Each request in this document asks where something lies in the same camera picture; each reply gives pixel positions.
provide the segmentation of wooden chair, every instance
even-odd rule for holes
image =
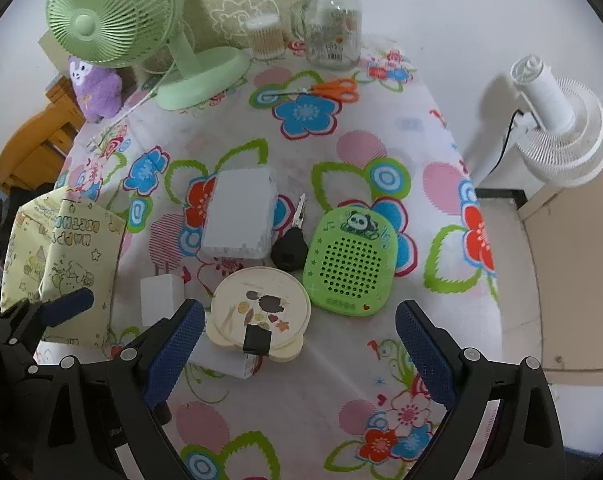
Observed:
[[[36,189],[55,182],[85,119],[70,80],[58,76],[46,91],[51,103],[8,140],[0,153],[0,189]]]

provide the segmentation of key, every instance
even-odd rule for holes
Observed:
[[[306,263],[308,245],[303,239],[302,233],[304,208],[306,208],[306,193],[301,196],[299,205],[295,210],[293,225],[283,237],[275,242],[270,252],[270,258],[275,267],[285,272],[303,269]]]

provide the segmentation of scissors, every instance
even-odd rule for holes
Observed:
[[[327,83],[317,83],[310,88],[302,88],[294,92],[268,92],[269,95],[319,95],[328,97],[342,103],[357,103],[359,92],[357,92],[357,81],[353,79],[336,79]]]

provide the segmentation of silver screw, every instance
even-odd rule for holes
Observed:
[[[72,355],[67,355],[64,359],[60,361],[60,366],[62,368],[70,368],[71,366],[73,366],[73,364],[75,364],[75,357],[73,357]]]
[[[537,359],[535,359],[534,357],[527,357],[526,365],[528,366],[528,368],[536,370],[537,368],[539,368],[539,361],[537,361]]]
[[[134,348],[124,348],[119,356],[122,361],[132,361],[137,357],[137,351]]]
[[[463,356],[466,357],[468,361],[479,361],[481,353],[476,348],[467,348],[463,351]]]

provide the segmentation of fan base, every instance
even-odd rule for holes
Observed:
[[[232,46],[218,46],[197,54],[202,71],[184,78],[179,72],[166,76],[157,92],[165,110],[188,108],[230,88],[248,70],[250,58]]]

